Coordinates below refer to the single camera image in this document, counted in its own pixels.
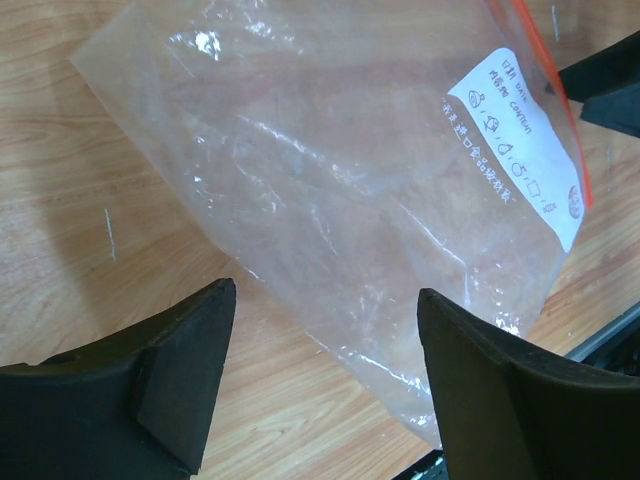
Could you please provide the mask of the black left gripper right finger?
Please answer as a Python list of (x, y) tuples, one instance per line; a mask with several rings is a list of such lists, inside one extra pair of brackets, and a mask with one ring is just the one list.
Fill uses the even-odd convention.
[(450, 478), (638, 478), (638, 378), (556, 355), (430, 288), (417, 323)]

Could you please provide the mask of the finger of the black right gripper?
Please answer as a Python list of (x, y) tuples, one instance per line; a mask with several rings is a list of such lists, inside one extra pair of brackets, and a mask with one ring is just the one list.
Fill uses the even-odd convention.
[(583, 121), (639, 137), (639, 42), (635, 32), (559, 72), (566, 96), (582, 104)]

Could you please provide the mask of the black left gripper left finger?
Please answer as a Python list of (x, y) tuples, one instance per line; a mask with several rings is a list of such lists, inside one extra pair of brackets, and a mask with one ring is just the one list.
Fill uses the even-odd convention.
[(5, 479), (188, 479), (202, 465), (236, 287), (37, 364), (1, 370)]

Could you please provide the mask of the clear zip top bag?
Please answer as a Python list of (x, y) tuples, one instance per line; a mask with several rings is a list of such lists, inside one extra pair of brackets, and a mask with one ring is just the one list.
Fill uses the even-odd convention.
[(419, 292), (526, 335), (592, 203), (522, 1), (135, 1), (71, 61), (212, 242), (432, 445)]

